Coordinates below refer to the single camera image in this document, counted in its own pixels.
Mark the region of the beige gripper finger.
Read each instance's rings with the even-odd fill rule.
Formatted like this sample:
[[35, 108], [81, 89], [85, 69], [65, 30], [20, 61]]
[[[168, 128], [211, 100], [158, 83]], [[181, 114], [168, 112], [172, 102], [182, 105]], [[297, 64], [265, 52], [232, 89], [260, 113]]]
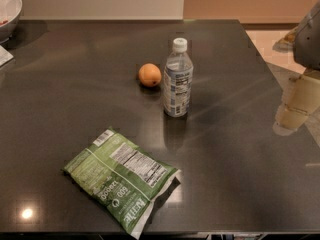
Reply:
[[320, 107], [320, 71], [306, 69], [290, 76], [283, 90], [273, 130], [280, 136], [296, 132]]

